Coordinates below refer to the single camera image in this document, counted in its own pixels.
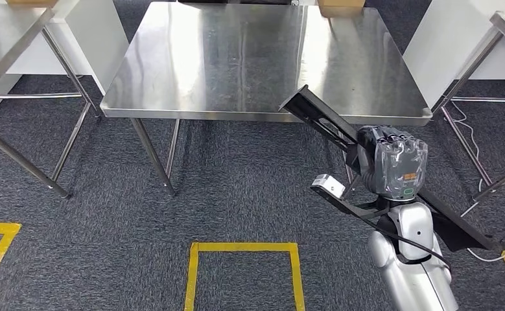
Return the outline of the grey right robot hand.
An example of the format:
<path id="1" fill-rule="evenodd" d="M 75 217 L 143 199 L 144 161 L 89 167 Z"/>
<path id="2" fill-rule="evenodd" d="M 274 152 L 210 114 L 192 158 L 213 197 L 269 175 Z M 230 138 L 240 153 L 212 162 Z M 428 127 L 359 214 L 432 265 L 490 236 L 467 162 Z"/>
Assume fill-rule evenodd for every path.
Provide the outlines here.
<path id="1" fill-rule="evenodd" d="M 358 161 L 366 188 L 389 200 L 413 199 L 425 180 L 428 145 L 389 126 L 358 131 Z"/>

